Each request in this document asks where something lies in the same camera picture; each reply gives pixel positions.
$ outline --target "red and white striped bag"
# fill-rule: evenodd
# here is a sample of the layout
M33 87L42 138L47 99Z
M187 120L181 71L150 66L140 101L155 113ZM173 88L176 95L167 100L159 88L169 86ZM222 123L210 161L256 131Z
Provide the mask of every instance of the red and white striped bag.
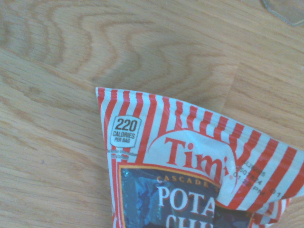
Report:
M114 228L267 228L304 194L303 151L173 98L96 95Z

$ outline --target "light wood surface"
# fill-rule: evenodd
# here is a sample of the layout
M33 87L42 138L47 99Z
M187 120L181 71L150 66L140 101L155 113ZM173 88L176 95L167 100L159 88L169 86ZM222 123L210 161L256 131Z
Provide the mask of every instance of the light wood surface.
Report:
M259 0L0 0L0 227L109 228L95 87L175 97L304 149L304 27ZM294 199L274 228L304 227Z

